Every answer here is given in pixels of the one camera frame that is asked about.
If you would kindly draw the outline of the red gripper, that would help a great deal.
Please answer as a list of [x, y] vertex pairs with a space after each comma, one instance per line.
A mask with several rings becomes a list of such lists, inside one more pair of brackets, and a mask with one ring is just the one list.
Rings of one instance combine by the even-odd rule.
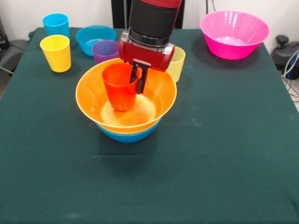
[[168, 43], [163, 47], [143, 46], [133, 41], [127, 30], [123, 31], [119, 39], [120, 59], [132, 65], [130, 83], [138, 82], [136, 93], [143, 94], [148, 74], [148, 67], [140, 68], [138, 64], [147, 65], [152, 69], [166, 71], [175, 52], [175, 45]]

